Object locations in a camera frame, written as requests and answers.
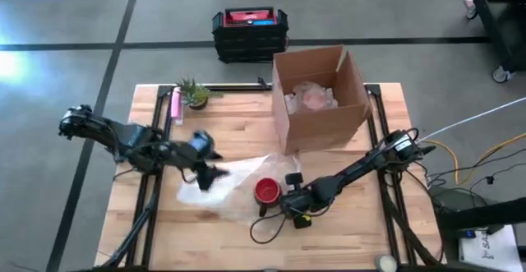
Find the yellow cable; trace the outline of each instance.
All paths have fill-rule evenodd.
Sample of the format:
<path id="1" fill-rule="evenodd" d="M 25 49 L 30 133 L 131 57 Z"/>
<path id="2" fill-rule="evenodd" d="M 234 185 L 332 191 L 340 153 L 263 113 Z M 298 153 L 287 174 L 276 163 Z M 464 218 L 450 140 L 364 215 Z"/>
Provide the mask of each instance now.
<path id="1" fill-rule="evenodd" d="M 518 140 L 520 140 L 521 138 L 523 138 L 523 137 L 525 137 L 525 136 L 526 136 L 526 133 L 523 133 L 523 134 L 518 135 L 518 136 L 516 136 L 516 137 L 512 137 L 512 138 L 510 138 L 510 139 L 507 140 L 507 141 L 503 141 L 503 142 L 501 142 L 499 145 L 495 145 L 494 147 L 492 147 L 491 149 L 489 149 L 488 151 L 486 151 L 486 153 L 484 153 L 484 154 L 480 157 L 480 159 L 477 161 L 477 163 L 481 162 L 481 160 L 485 159 L 489 154 L 495 152 L 496 150 L 499 150 L 499 149 L 503 148 L 503 147 L 506 146 L 506 145 L 509 145 L 509 144 L 511 144 L 511 143 L 513 143 L 513 142 L 515 142 L 515 141 L 518 141 Z M 456 181 L 456 183 L 457 183 L 458 185 L 462 185 L 462 184 L 466 183 L 466 182 L 469 181 L 469 179 L 473 176 L 474 172 L 475 172 L 475 168 L 472 168 L 472 169 L 469 171 L 469 173 L 468 173 L 468 175 L 466 176 L 466 178 L 465 178 L 464 180 L 462 180 L 461 182 L 458 182 L 458 180 L 456 179 L 456 174 L 455 174 L 455 181 Z"/>
<path id="2" fill-rule="evenodd" d="M 457 155 L 454 153 L 454 151 L 450 149 L 450 147 L 448 147 L 447 145 L 439 141 L 423 140 L 423 142 L 427 142 L 427 143 L 434 144 L 434 145 L 439 145 L 445 150 L 447 150 L 448 153 L 450 153 L 451 157 L 453 158 L 453 162 L 454 162 L 454 180 L 455 182 L 458 182 L 459 181 L 459 171 L 457 169 L 459 168 L 459 160 L 457 159 Z"/>

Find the red cup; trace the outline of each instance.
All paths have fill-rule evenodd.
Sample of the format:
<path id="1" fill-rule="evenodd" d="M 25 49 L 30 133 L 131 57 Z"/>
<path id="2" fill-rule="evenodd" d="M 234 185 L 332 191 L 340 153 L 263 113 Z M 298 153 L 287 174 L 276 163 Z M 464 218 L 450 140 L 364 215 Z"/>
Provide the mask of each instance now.
<path id="1" fill-rule="evenodd" d="M 281 196 L 279 183 L 269 177 L 264 177 L 256 183 L 254 197 L 260 206 L 260 217 L 264 217 L 267 209 L 277 206 Z"/>

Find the butcher block tabletop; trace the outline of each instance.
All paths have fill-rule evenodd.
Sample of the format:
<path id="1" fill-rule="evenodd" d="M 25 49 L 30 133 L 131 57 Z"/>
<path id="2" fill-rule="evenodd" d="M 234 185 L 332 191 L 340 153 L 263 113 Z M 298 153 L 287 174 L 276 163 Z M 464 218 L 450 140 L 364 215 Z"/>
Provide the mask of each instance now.
<path id="1" fill-rule="evenodd" d="M 410 128 L 401 84 L 380 86 L 390 130 Z M 130 122 L 151 124 L 158 87 L 136 86 Z M 381 139 L 376 104 L 371 102 Z M 182 126 L 172 124 L 170 138 L 188 140 L 194 130 L 205 129 L 214 137 L 216 150 L 225 161 L 279 152 L 270 92 L 228 92 L 210 99 L 202 111 L 185 110 L 184 116 Z M 310 182 L 337 173 L 370 148 L 367 123 L 363 123 L 345 147 L 300 153 L 303 179 Z M 128 168 L 127 164 L 119 165 L 117 172 Z M 424 182 L 423 171 L 418 166 L 410 168 Z M 140 180 L 139 173 L 130 173 L 113 182 L 96 265 L 104 263 L 129 232 Z M 390 254 L 375 173 L 346 187 L 327 213 L 313 218 L 310 228 L 294 229 L 292 221 L 287 221 L 281 234 L 266 245 L 250 239 L 248 224 L 228 221 L 205 208 L 178 201 L 182 183 L 177 169 L 164 170 L 150 270 L 365 270 L 374 269 L 376 256 Z M 402 190 L 411 228 L 431 254 L 439 256 L 441 238 L 426 192 L 410 176 L 404 177 Z M 402 262 L 407 262 L 404 240 L 398 226 L 395 229 Z M 139 238 L 137 264 L 144 233 Z"/>

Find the gray floor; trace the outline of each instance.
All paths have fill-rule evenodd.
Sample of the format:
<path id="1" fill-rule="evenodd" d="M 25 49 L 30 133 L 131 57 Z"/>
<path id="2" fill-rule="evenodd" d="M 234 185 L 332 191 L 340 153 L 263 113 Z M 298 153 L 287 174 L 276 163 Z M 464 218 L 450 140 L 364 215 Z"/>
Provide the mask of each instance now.
<path id="1" fill-rule="evenodd" d="M 0 0 L 0 44 L 115 41 L 127 0 Z M 461 0 L 138 0 L 127 42 L 211 40 L 211 17 L 225 7 L 272 5 L 288 13 L 291 39 L 466 37 L 485 35 L 467 22 Z M 301 48 L 290 48 L 289 51 Z M 526 77 L 495 84 L 498 65 L 488 44 L 348 46 L 365 81 L 402 82 L 415 127 L 426 135 L 466 117 L 523 97 Z M 0 270 L 44 270 L 82 142 L 57 136 L 66 108 L 95 104 L 111 51 L 0 51 Z M 229 64 L 212 48 L 122 51 L 104 115 L 126 121 L 135 84 L 270 80 L 270 64 Z M 470 165 L 492 145 L 524 132 L 525 104 L 493 113 L 435 139 Z M 513 152 L 523 141 L 502 154 Z M 522 156 L 487 165 L 480 178 Z M 446 153 L 426 159 L 432 173 L 451 168 Z M 108 203 L 111 158 L 96 146 L 61 270 L 89 267 Z M 447 177 L 447 187 L 454 182 Z M 524 168 L 475 191 L 493 201 L 526 196 Z M 518 226 L 519 242 L 526 230 Z"/>

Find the open cardboard box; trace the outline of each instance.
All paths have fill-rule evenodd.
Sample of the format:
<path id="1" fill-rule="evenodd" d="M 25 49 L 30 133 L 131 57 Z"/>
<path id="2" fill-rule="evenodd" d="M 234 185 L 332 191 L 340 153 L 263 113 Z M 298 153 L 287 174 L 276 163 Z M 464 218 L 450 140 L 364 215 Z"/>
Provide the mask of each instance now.
<path id="1" fill-rule="evenodd" d="M 284 95 L 304 81 L 333 88 L 339 107 L 289 115 Z M 344 145 L 371 112 L 362 78 L 343 45 L 275 54 L 272 82 L 272 113 L 285 154 Z"/>

